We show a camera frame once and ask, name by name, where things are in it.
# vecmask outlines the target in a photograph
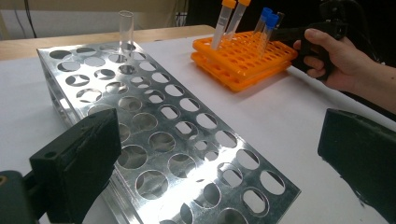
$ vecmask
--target glass test tube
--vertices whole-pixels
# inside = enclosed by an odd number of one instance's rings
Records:
[[[259,44],[259,53],[261,58],[265,53],[265,49],[267,48],[268,42],[271,38],[271,34],[277,24],[278,19],[279,16],[276,14],[271,14],[267,18],[264,30],[262,31],[262,36],[260,37],[261,40]]]
[[[262,14],[260,15],[259,21],[257,21],[256,28],[254,28],[253,35],[256,33],[261,33],[265,27],[265,21],[267,20],[268,15],[271,15],[273,10],[269,7],[264,7],[262,9]]]
[[[235,12],[233,13],[233,17],[231,18],[230,24],[225,31],[225,38],[231,40],[233,35],[235,34],[236,28],[238,28],[239,22],[242,19],[242,16],[245,13],[248,5],[250,4],[250,0],[239,0],[238,5],[235,8]]]
[[[134,49],[134,13],[120,11],[120,52],[129,52]]]
[[[212,43],[210,48],[217,49],[221,42],[221,38],[224,35],[225,28],[227,27],[228,20],[231,17],[231,13],[235,8],[236,2],[235,0],[223,0],[222,8],[219,15],[218,24],[216,25],[216,31],[212,38]]]

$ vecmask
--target white table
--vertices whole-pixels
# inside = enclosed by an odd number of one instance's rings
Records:
[[[190,59],[192,41],[201,37],[140,46],[300,188],[280,223],[387,223],[361,205],[317,150],[327,108],[360,114],[393,131],[396,123],[294,67],[245,91],[228,91]],[[26,175],[29,157],[65,127],[52,108],[38,58],[0,62],[0,78],[0,170]],[[84,223],[115,219],[99,197]]]

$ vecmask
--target orange cap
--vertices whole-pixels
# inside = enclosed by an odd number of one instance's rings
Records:
[[[239,0],[238,1],[240,4],[242,4],[242,5],[244,5],[244,6],[247,6],[248,7],[248,5],[250,4],[250,0]]]
[[[223,0],[221,4],[225,7],[235,8],[236,2],[235,0]]]

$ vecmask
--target person's hand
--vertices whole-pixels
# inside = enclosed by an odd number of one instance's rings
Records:
[[[366,54],[355,48],[346,37],[335,40],[332,36],[316,29],[307,29],[305,38],[314,45],[322,46],[329,52],[329,57],[334,64],[334,69],[323,83],[329,88],[339,91],[353,91],[359,76],[364,74],[364,69],[374,61]],[[301,41],[294,43],[295,49],[301,48]],[[324,62],[315,56],[305,56],[304,63],[310,67],[306,73],[313,77],[321,77],[326,71]]]

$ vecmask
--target blue cap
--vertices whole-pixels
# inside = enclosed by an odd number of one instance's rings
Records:
[[[266,21],[268,15],[271,15],[272,12],[273,12],[273,10],[272,10],[271,8],[269,8],[269,7],[264,7],[264,8],[262,9],[262,20]]]
[[[279,20],[278,15],[276,15],[276,14],[268,15],[265,25],[270,29],[274,29],[278,20]]]

